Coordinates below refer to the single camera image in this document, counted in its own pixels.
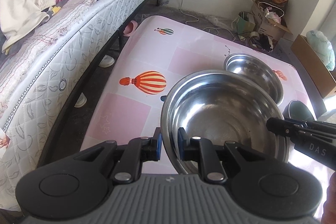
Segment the person's right hand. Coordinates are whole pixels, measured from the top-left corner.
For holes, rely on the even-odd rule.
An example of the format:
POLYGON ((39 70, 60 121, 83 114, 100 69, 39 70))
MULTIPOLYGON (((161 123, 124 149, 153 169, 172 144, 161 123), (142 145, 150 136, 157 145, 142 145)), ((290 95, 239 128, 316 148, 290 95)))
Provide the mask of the person's right hand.
POLYGON ((323 224, 336 224, 336 173, 334 172, 327 188, 327 200, 323 204, 323 224))

